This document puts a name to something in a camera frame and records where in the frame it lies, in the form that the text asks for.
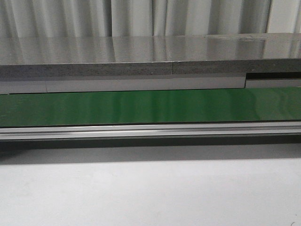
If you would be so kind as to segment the green conveyor belt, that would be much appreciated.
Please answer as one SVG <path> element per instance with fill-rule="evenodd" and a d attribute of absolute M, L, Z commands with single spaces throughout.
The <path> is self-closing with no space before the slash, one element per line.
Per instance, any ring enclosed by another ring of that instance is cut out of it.
<path fill-rule="evenodd" d="M 2 127 L 300 120 L 301 89 L 194 89 L 10 94 Z"/>

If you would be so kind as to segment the grey stone countertop slab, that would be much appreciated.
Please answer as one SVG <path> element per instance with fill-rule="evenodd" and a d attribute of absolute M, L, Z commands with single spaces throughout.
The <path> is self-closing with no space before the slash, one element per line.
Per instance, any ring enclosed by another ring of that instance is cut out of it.
<path fill-rule="evenodd" d="M 298 33 L 0 40 L 2 81 L 300 70 Z"/>

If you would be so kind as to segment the grey cabinet front panel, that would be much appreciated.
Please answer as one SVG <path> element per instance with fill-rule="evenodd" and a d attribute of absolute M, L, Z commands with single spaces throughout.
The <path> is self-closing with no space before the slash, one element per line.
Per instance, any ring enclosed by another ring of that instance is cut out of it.
<path fill-rule="evenodd" d="M 300 87 L 300 72 L 109 75 L 1 79 L 1 94 Z"/>

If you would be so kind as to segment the white pleated curtain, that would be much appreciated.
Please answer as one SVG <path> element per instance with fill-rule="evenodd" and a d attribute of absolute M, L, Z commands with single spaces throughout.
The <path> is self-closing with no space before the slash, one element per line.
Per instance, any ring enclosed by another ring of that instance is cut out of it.
<path fill-rule="evenodd" d="M 3 0 L 1 37 L 299 33 L 298 0 Z"/>

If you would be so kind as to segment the aluminium conveyor side rail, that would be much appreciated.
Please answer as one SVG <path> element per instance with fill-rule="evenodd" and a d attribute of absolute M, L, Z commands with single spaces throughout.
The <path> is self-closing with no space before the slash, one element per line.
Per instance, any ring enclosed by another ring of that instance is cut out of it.
<path fill-rule="evenodd" d="M 1 128 L 1 140 L 214 135 L 287 135 L 301 132 L 300 121 L 181 123 Z"/>

